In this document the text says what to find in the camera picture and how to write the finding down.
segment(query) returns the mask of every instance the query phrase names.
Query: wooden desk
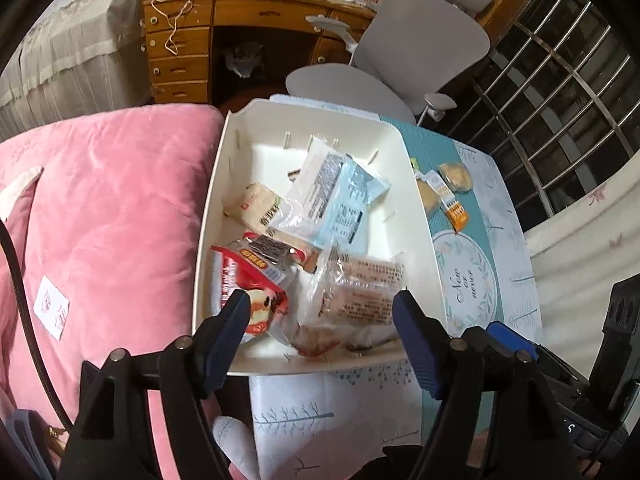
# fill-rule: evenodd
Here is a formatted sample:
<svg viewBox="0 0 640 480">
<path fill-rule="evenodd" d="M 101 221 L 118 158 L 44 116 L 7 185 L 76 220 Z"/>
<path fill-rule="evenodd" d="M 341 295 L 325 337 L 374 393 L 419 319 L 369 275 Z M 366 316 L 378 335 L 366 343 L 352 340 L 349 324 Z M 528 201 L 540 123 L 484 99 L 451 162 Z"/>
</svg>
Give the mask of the wooden desk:
<svg viewBox="0 0 640 480">
<path fill-rule="evenodd" d="M 178 55 L 174 56 L 164 44 L 172 32 L 175 17 L 187 1 L 155 2 L 169 19 L 153 8 L 150 0 L 143 3 L 146 52 L 157 103 L 212 102 L 216 87 L 223 84 L 215 67 L 227 43 L 224 31 L 229 30 L 228 27 L 261 27 L 298 33 L 292 35 L 293 40 L 290 37 L 286 40 L 291 52 L 279 52 L 280 57 L 287 59 L 277 60 L 290 70 L 314 63 L 348 63 L 351 57 L 342 40 L 314 28 L 305 16 L 322 15 L 341 20 L 351 26 L 352 36 L 359 40 L 375 15 L 372 10 L 341 0 L 191 0 L 176 22 L 174 43 Z M 296 42 L 299 33 L 304 41 Z"/>
</svg>

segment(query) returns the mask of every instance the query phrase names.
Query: desk drawer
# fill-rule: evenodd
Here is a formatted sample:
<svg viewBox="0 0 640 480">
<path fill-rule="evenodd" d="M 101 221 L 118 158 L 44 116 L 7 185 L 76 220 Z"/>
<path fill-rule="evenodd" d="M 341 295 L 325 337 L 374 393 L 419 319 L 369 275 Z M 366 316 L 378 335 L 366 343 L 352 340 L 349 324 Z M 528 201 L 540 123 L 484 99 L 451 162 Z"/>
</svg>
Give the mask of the desk drawer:
<svg viewBox="0 0 640 480">
<path fill-rule="evenodd" d="M 343 40 L 332 40 L 331 38 L 320 38 L 311 64 L 322 63 L 344 63 L 348 64 L 351 54 L 344 47 Z"/>
<path fill-rule="evenodd" d="M 209 83 L 189 81 L 154 85 L 156 103 L 209 103 Z"/>
<path fill-rule="evenodd" d="M 289 0 L 216 0 L 214 25 L 244 25 L 313 32 L 305 16 L 326 15 L 324 7 Z"/>
<path fill-rule="evenodd" d="M 369 23 L 371 23 L 371 20 L 368 18 L 363 18 L 362 16 L 357 16 L 356 14 L 343 12 L 342 10 L 332 10 L 329 13 L 329 18 L 340 20 L 341 22 L 349 25 L 351 27 L 351 35 L 356 41 L 360 41 L 360 38 L 364 34 L 364 31 L 367 30 L 367 27 L 369 27 Z M 327 38 L 338 38 L 336 34 L 327 31 L 324 32 L 324 36 Z"/>
<path fill-rule="evenodd" d="M 150 59 L 152 83 L 209 79 L 209 56 L 174 56 Z"/>
<path fill-rule="evenodd" d="M 174 34 L 174 43 L 175 48 L 178 50 L 178 56 L 208 54 L 210 30 L 210 27 L 179 28 L 176 30 Z M 152 32 L 151 34 L 146 35 L 146 52 L 149 59 L 168 57 L 172 55 L 172 53 L 164 47 L 164 44 L 170 35 L 170 30 Z"/>
<path fill-rule="evenodd" d="M 180 13 L 182 6 L 187 0 L 175 0 L 172 2 L 155 3 L 154 5 L 162 10 L 169 19 L 155 10 L 152 6 L 145 6 L 145 30 L 147 33 L 158 30 L 171 30 L 174 28 L 174 20 Z M 212 0 L 192 0 L 187 8 L 178 18 L 177 27 L 209 27 L 211 25 L 211 15 L 213 10 Z"/>
</svg>

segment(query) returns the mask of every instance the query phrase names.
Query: bed sheet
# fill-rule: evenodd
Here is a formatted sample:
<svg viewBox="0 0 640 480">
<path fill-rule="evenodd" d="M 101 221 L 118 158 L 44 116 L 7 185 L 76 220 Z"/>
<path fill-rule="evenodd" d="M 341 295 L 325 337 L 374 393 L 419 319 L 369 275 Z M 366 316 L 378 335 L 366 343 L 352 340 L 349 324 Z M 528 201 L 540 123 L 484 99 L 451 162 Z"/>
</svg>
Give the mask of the bed sheet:
<svg viewBox="0 0 640 480">
<path fill-rule="evenodd" d="M 60 341 L 33 314 L 47 370 L 72 420 L 83 360 L 158 351 L 191 331 L 204 200 L 223 118 L 207 105 L 154 105 L 62 121 L 0 144 L 0 189 L 43 166 L 24 251 L 30 308 L 47 276 L 69 300 Z M 18 323 L 8 383 L 17 408 L 60 427 Z M 177 479 L 151 397 L 162 475 Z"/>
</svg>

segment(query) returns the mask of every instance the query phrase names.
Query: screw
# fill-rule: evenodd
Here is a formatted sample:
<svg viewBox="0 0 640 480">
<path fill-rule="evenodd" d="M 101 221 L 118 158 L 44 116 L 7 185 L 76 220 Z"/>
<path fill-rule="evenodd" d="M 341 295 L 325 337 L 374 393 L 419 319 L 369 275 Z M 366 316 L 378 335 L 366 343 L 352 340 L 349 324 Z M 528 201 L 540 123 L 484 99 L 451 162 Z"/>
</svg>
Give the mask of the screw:
<svg viewBox="0 0 640 480">
<path fill-rule="evenodd" d="M 127 355 L 127 351 L 124 348 L 116 348 L 109 354 L 109 359 L 114 362 L 120 361 L 125 355 Z"/>
<path fill-rule="evenodd" d="M 516 352 L 516 359 L 521 363 L 532 363 L 533 358 L 529 355 L 529 352 L 526 350 L 518 350 Z"/>
<path fill-rule="evenodd" d="M 188 335 L 183 335 L 175 340 L 175 347 L 178 350 L 189 348 L 193 344 L 193 339 Z"/>
<path fill-rule="evenodd" d="M 449 341 L 449 346 L 458 352 L 464 352 L 468 348 L 468 344 L 466 341 L 460 339 L 459 337 L 453 338 Z"/>
</svg>

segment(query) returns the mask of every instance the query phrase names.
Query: white plastic tray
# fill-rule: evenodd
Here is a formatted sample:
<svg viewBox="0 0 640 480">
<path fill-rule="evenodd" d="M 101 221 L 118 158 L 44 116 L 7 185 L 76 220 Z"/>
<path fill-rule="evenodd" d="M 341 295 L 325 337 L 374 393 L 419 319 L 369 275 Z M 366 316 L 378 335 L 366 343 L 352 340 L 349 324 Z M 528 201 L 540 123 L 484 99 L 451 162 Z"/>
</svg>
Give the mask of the white plastic tray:
<svg viewBox="0 0 640 480">
<path fill-rule="evenodd" d="M 240 194 L 252 182 L 261 182 L 279 195 L 286 195 L 291 185 L 287 171 L 300 168 L 312 136 L 326 139 L 391 184 L 384 200 L 371 212 L 369 254 L 391 258 L 404 252 L 409 290 L 424 312 L 444 326 L 444 297 L 429 225 L 400 132 L 391 124 L 339 112 L 254 100 L 226 117 L 200 234 L 193 331 L 204 317 L 211 315 L 209 248 L 235 240 L 245 231 L 223 215 L 223 198 Z M 335 349 L 320 358 L 300 357 L 293 348 L 265 335 L 240 346 L 230 373 L 343 370 L 404 356 L 402 345 L 396 341 L 362 354 Z"/>
</svg>

